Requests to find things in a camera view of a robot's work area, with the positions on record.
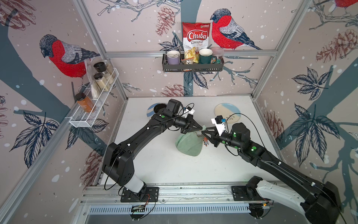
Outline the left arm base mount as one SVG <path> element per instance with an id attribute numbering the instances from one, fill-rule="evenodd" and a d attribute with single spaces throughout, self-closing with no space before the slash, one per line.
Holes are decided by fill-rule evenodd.
<path id="1" fill-rule="evenodd" d="M 139 191 L 135 193 L 127 188 L 123 188 L 120 194 L 122 203 L 133 203 L 133 202 L 157 202 L 159 195 L 159 187 L 148 187 L 146 184 Z"/>

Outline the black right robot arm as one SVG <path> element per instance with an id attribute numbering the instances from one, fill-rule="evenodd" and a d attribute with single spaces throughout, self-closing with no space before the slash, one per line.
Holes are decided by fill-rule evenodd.
<path id="1" fill-rule="evenodd" d="M 250 199 L 261 197 L 277 201 L 304 215 L 311 224 L 334 224 L 338 220 L 341 212 L 338 188 L 330 182 L 322 183 L 300 173 L 253 142 L 250 130 L 243 123 L 234 124 L 230 133 L 219 133 L 216 127 L 211 127 L 202 134 L 215 147 L 222 143 L 237 149 L 243 160 L 269 172 L 288 186 L 282 188 L 254 176 L 246 184 L 246 194 Z"/>

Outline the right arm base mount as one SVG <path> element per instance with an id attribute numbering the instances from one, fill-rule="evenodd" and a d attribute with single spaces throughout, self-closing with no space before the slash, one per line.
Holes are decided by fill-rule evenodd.
<path id="1" fill-rule="evenodd" d="M 231 186 L 234 201 L 267 201 L 259 195 L 257 189 L 258 183 L 263 181 L 261 177 L 253 176 L 246 185 Z"/>

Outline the green fabric handbag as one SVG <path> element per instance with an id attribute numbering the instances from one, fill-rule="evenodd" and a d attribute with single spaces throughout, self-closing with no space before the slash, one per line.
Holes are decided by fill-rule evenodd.
<path id="1" fill-rule="evenodd" d="M 177 150 L 185 155 L 198 156 L 204 145 L 205 136 L 201 131 L 189 132 L 181 134 L 175 141 Z"/>

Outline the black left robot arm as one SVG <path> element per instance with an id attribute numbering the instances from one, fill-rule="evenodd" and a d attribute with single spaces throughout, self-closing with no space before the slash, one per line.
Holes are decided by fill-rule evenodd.
<path id="1" fill-rule="evenodd" d="M 175 99 L 157 110 L 149 122 L 127 140 L 108 145 L 102 171 L 119 186 L 138 193 L 145 183 L 135 174 L 133 160 L 136 155 L 156 136 L 174 126 L 182 134 L 202 130 L 192 115 L 194 109 Z"/>

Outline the colourful figure keychain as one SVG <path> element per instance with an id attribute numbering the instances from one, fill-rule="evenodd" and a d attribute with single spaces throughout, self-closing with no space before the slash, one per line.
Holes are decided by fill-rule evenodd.
<path id="1" fill-rule="evenodd" d="M 208 138 L 204 137 L 203 139 L 203 144 L 207 147 L 209 145 L 209 140 Z"/>

